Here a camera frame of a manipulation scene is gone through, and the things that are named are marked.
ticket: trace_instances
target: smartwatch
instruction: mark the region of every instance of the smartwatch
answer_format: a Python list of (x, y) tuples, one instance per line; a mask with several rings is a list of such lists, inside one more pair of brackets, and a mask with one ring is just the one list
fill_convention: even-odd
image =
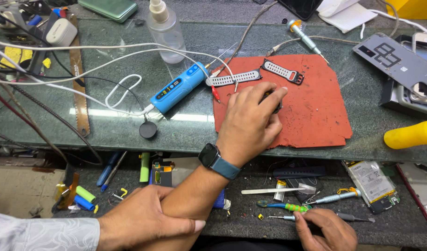
[(210, 143), (205, 145), (198, 155), (198, 159), (203, 166), (216, 171), (229, 180), (233, 180), (240, 172), (239, 168), (222, 159), (217, 146)]

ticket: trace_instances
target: yellow handle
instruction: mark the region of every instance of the yellow handle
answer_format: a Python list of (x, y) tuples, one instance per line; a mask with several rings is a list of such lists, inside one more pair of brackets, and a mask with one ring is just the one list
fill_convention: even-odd
[(393, 149), (427, 145), (427, 121), (390, 130), (384, 134), (384, 142)]

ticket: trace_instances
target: blue watch strap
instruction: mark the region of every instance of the blue watch strap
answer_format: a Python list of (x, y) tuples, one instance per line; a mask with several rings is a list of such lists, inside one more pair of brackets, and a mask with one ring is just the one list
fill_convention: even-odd
[(211, 168), (229, 180), (235, 179), (237, 174), (239, 174), (240, 172), (239, 168), (225, 161), (221, 157), (218, 157), (216, 159), (215, 163), (212, 164)]

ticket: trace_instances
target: floor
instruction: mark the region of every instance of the floor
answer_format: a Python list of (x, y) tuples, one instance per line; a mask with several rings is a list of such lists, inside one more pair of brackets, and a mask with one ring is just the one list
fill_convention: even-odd
[[(0, 213), (31, 218), (29, 211), (41, 206), (41, 218), (51, 218), (55, 185), (63, 177), (64, 170), (43, 173), (31, 168), (0, 166)], [(400, 251), (400, 248), (359, 245), (357, 251)]]

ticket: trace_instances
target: hand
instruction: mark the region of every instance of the hand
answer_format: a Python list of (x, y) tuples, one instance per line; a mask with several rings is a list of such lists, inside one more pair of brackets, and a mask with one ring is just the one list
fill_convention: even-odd
[(158, 238), (193, 234), (205, 221), (165, 216), (161, 200), (173, 188), (149, 185), (137, 188), (118, 206), (99, 218), (97, 251), (129, 249)]
[[(355, 230), (329, 209), (294, 212), (296, 230), (305, 251), (355, 251), (358, 238)], [(312, 235), (306, 220), (320, 227), (324, 237)]]
[(262, 82), (230, 96), (216, 145), (221, 157), (234, 166), (241, 168), (265, 150), (282, 131), (278, 115), (272, 113), (288, 88), (274, 91), (259, 104), (265, 92), (276, 87), (275, 83)]

